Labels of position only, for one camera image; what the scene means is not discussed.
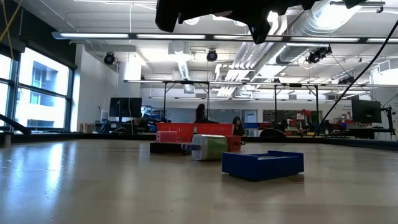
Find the tan floor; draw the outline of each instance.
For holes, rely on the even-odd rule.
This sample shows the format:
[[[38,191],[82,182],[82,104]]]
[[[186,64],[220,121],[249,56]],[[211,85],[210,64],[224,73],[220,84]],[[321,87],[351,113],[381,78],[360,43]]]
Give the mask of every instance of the tan floor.
[[[243,153],[268,149],[304,152],[305,172],[248,182],[138,141],[0,149],[0,223],[398,223],[398,153],[254,143]]]

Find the ceiling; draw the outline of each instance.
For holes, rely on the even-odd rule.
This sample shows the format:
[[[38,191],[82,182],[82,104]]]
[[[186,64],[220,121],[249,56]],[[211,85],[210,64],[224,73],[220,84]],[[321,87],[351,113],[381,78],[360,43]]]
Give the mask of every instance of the ceiling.
[[[136,6],[131,4],[105,4],[103,2],[81,2],[82,0],[36,0],[24,1],[24,7],[60,31],[78,32],[161,32],[155,22],[155,5]],[[362,8],[346,24],[335,30],[337,36],[381,36],[385,37],[398,20],[398,0],[385,0],[384,12],[376,13],[377,7]],[[301,11],[300,7],[288,10],[287,22],[292,22]],[[213,16],[203,16],[196,25],[177,24],[175,33],[180,34],[247,34],[247,27],[236,26],[233,21],[215,21]],[[166,40],[101,40],[98,45],[135,45],[151,65],[152,70],[143,73],[171,73],[177,68],[176,62],[167,61]],[[218,60],[233,61],[241,48],[240,42],[188,42],[191,56],[189,69],[213,70],[216,63],[206,61],[208,49],[216,49]],[[360,71],[366,62],[379,50],[380,45],[332,44],[333,55],[344,69],[356,67]],[[116,52],[121,59],[127,59],[127,52]],[[398,45],[388,45],[383,57],[398,57]],[[312,77],[316,82],[326,80],[343,72],[333,57],[325,58],[311,69],[301,63],[287,67],[283,80],[304,80]]]

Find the person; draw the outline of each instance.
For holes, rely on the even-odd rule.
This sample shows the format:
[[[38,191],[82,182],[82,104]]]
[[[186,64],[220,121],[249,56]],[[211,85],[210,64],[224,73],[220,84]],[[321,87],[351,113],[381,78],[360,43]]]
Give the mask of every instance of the person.
[[[199,104],[197,111],[196,111],[196,117],[195,117],[195,122],[194,123],[218,123],[215,121],[209,121],[206,116],[205,116],[205,105],[203,103]]]
[[[232,121],[234,124],[234,135],[235,136],[246,136],[246,132],[243,128],[242,121],[240,117],[235,117],[234,120]]]

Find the monitor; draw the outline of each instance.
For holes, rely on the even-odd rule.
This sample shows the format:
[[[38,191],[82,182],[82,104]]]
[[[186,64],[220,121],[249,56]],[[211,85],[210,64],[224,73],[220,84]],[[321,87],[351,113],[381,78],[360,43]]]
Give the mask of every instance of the monitor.
[[[353,121],[360,123],[381,123],[381,106],[378,101],[351,100]]]
[[[109,116],[121,118],[140,118],[142,98],[111,98]]]

